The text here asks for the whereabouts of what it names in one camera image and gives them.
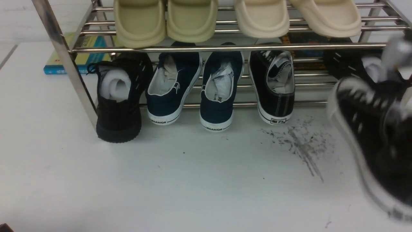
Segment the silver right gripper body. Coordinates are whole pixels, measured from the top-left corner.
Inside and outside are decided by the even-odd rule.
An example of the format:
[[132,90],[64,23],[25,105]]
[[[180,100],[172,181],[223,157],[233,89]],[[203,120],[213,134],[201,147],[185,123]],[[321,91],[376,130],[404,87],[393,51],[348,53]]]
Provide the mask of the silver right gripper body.
[[411,34],[388,40],[381,56],[380,81],[388,80],[389,72],[410,71],[412,66]]

